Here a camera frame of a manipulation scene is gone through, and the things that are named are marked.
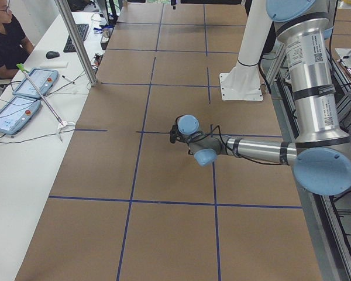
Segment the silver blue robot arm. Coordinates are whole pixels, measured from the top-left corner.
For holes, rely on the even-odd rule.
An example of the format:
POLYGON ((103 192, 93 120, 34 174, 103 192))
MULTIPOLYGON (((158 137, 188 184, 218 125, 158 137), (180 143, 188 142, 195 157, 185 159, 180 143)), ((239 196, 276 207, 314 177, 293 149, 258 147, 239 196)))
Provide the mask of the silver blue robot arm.
POLYGON ((253 1, 238 62, 220 75, 222 99, 262 100, 257 67, 271 28, 287 56, 300 130, 297 139, 290 143, 211 136, 200 129, 196 117, 183 115, 175 120, 170 141, 186 143, 201 166, 218 155, 290 165, 308 191, 322 196, 344 193, 351 189, 351 140, 339 126, 326 55, 331 1, 253 1))

